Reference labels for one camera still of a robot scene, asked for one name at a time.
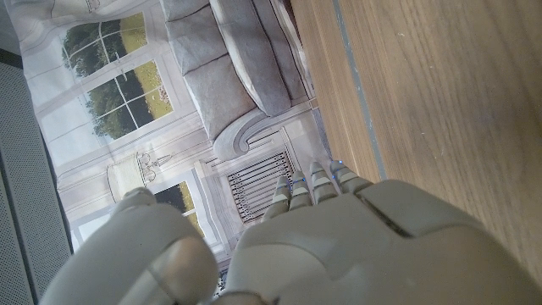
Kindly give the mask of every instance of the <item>window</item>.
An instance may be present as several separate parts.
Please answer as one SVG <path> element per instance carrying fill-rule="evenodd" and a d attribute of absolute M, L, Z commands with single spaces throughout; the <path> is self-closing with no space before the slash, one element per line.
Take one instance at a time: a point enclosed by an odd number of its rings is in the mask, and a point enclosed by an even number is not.
<path fill-rule="evenodd" d="M 85 94 L 94 132 L 112 141 L 173 111 L 150 61 Z"/>
<path fill-rule="evenodd" d="M 147 44 L 143 13 L 77 25 L 61 38 L 64 66 L 71 69 L 77 78 L 87 77 Z"/>
<path fill-rule="evenodd" d="M 196 209 L 194 208 L 194 202 L 192 201 L 192 195 L 188 189 L 186 181 L 180 182 L 176 186 L 171 186 L 169 189 L 163 190 L 157 194 L 154 194 L 157 202 L 170 204 L 181 213 L 194 225 L 196 230 L 202 237 L 205 237 L 202 228 L 200 227 L 197 219 Z"/>

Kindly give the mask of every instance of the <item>wood grain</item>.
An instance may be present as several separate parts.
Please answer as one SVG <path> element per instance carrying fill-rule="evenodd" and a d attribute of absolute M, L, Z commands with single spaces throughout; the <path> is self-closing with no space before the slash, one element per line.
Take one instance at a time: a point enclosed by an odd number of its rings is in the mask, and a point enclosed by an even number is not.
<path fill-rule="evenodd" d="M 332 153 L 350 149 L 363 163 L 368 154 L 360 158 L 357 149 L 369 146 L 367 137 L 347 146 L 352 135 L 336 132 L 358 123 L 359 102 L 342 93 L 350 111 L 338 122 L 338 92 L 326 86 L 333 79 L 353 86 L 340 78 L 351 77 L 349 67 L 335 63 L 345 49 L 335 45 L 333 3 L 292 2 L 312 77 L 320 80 L 314 82 Z M 388 177 L 480 219 L 542 284 L 542 3 L 339 4 Z"/>
<path fill-rule="evenodd" d="M 331 2 L 292 2 L 300 35 L 306 37 L 309 68 L 318 96 L 320 111 L 333 158 L 343 160 L 352 170 L 370 180 L 379 180 L 379 172 L 371 150 L 364 118 L 350 76 L 340 31 Z"/>

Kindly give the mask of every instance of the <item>robotic finger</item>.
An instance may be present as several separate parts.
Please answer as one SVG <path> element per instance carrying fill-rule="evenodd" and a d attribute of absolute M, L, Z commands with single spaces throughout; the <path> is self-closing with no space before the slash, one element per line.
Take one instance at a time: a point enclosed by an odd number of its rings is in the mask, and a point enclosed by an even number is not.
<path fill-rule="evenodd" d="M 312 187 L 314 188 L 314 202 L 316 204 L 337 197 L 337 191 L 320 163 L 311 163 L 311 178 Z"/>

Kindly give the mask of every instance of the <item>sofa armrest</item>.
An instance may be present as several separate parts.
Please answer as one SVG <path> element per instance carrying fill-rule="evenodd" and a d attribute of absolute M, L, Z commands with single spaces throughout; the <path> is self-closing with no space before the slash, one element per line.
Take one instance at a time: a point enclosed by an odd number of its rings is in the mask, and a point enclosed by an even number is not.
<path fill-rule="evenodd" d="M 260 130 L 254 130 L 250 135 L 247 135 L 246 132 L 251 126 L 254 126 L 257 122 L 267 117 L 259 108 L 254 108 L 243 114 L 218 135 L 213 143 L 214 153 L 223 161 L 244 155 L 248 152 L 248 143 L 246 140 Z"/>

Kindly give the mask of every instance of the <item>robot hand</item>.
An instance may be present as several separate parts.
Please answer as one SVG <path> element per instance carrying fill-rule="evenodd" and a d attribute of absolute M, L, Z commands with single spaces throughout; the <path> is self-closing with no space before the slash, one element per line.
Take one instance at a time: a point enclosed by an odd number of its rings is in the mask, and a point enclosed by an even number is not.
<path fill-rule="evenodd" d="M 281 177 L 245 231 L 213 304 L 541 304 L 542 293 L 480 223 L 404 182 L 364 180 L 341 162 Z M 211 250 L 144 188 L 53 279 L 41 304 L 196 304 L 217 284 Z"/>
<path fill-rule="evenodd" d="M 334 161 L 279 178 L 245 231 L 213 304 L 541 304 L 542 293 L 481 224 L 407 183 Z"/>

